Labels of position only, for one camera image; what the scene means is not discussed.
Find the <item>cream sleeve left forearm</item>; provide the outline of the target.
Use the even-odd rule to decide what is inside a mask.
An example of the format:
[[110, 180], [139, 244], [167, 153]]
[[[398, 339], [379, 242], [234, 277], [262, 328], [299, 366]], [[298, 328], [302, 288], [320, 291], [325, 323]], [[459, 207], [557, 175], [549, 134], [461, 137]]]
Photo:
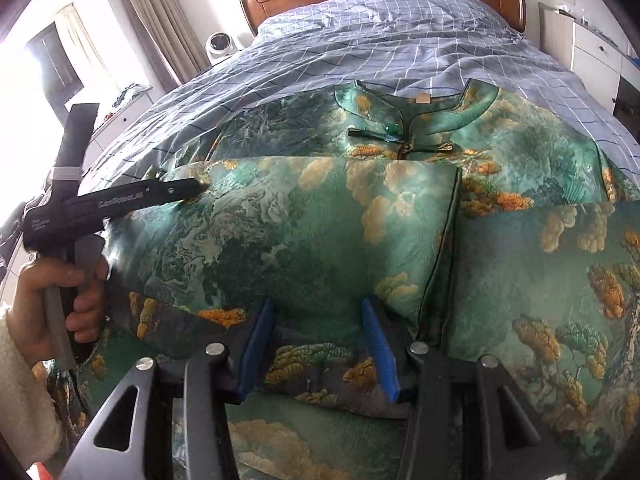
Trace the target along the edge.
[[47, 388], [27, 364], [1, 313], [1, 435], [24, 470], [60, 448], [62, 424]]

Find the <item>person's left hand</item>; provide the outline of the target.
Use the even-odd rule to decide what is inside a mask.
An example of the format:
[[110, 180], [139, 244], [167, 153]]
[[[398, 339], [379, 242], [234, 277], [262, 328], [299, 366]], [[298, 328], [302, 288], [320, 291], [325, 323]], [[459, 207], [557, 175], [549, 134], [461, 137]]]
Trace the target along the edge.
[[23, 266], [6, 325], [28, 366], [55, 358], [55, 341], [62, 336], [78, 344], [99, 338], [107, 273], [104, 258], [89, 274], [58, 258], [41, 257]]

